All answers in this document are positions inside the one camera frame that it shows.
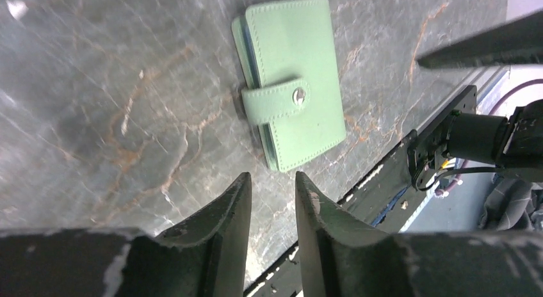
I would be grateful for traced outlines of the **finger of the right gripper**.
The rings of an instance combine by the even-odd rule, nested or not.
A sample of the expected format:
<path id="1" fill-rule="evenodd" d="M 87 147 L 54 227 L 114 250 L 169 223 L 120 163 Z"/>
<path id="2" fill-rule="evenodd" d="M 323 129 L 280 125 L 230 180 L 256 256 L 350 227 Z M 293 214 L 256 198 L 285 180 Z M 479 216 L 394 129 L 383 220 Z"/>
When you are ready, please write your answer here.
<path id="1" fill-rule="evenodd" d="M 542 10 L 417 57 L 427 69 L 542 64 Z"/>

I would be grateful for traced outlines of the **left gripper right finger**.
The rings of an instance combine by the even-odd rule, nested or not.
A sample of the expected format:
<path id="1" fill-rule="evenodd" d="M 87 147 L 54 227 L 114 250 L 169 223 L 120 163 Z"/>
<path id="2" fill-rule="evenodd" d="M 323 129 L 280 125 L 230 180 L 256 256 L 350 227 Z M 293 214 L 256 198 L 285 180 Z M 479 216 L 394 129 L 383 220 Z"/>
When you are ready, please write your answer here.
<path id="1" fill-rule="evenodd" d="M 388 234 L 295 177 L 305 296 L 541 296 L 542 234 Z"/>

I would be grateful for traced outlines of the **green card holder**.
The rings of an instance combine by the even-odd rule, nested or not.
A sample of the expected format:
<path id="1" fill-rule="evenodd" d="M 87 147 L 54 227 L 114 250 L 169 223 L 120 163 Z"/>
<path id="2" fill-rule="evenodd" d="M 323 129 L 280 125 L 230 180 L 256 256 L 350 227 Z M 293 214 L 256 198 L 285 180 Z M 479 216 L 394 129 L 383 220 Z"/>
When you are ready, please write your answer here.
<path id="1" fill-rule="evenodd" d="M 249 6 L 231 24 L 268 167 L 288 172 L 346 138 L 328 0 Z"/>

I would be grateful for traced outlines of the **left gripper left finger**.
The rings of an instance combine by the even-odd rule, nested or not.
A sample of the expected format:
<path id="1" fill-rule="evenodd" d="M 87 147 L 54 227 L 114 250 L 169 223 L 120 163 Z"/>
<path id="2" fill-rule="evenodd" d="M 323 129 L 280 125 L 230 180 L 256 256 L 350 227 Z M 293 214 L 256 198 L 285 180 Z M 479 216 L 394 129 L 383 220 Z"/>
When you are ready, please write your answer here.
<path id="1" fill-rule="evenodd" d="M 252 181 L 150 236 L 138 228 L 1 231 L 2 296 L 241 296 Z"/>

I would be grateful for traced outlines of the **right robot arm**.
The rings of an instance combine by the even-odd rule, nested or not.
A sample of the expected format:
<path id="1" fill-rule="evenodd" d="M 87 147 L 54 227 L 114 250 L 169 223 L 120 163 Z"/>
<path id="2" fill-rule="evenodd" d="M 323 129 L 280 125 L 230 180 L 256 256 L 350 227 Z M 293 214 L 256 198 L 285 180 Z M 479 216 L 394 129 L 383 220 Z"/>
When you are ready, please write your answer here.
<path id="1" fill-rule="evenodd" d="M 540 65 L 542 12 L 536 11 L 417 58 L 427 69 Z M 508 118 L 470 113 L 461 94 L 408 149 L 412 186 L 427 191 L 436 179 L 468 173 L 498 173 L 528 182 L 542 181 L 542 101 L 516 108 Z"/>

